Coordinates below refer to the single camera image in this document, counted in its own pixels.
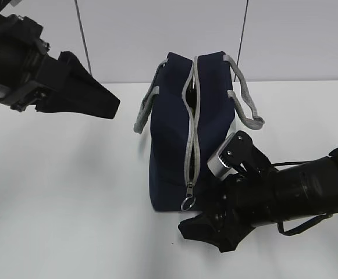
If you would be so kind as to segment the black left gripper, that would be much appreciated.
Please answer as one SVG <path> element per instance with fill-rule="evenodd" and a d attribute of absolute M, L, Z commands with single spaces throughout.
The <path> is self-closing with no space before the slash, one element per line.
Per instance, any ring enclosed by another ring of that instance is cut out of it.
<path fill-rule="evenodd" d="M 113 119 L 120 105 L 119 98 L 70 51 L 61 52 L 57 59 L 39 51 L 0 51 L 0 85 L 5 88 L 0 104 L 19 112 L 37 104 L 36 111 L 43 113 Z"/>

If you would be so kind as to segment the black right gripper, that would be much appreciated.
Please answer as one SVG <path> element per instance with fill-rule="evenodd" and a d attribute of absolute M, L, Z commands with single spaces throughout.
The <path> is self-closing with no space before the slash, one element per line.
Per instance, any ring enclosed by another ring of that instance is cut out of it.
<path fill-rule="evenodd" d="M 235 251 L 257 227 L 276 223 L 276 172 L 258 178 L 231 175 L 210 197 L 209 215 L 183 220 L 178 229 L 184 239 L 220 244 L 220 252 Z"/>

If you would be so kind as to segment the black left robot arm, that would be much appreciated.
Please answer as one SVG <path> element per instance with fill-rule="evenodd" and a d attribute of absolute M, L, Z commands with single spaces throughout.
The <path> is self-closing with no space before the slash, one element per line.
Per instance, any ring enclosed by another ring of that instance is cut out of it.
<path fill-rule="evenodd" d="M 41 39 L 43 26 L 29 17 L 2 15 L 9 1 L 0 1 L 0 104 L 23 112 L 79 113 L 113 119 L 120 100 L 101 85 L 78 57 L 63 51 L 49 55 Z"/>

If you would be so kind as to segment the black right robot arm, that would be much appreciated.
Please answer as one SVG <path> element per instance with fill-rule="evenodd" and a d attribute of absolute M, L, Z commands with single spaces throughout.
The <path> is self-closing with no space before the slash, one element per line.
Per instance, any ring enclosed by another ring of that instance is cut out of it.
<path fill-rule="evenodd" d="M 206 194 L 198 216 L 180 222 L 183 238 L 230 252 L 257 227 L 275 224 L 290 237 L 338 213 L 338 148 L 283 170 L 250 141 L 232 141 L 223 154 L 238 172 Z"/>

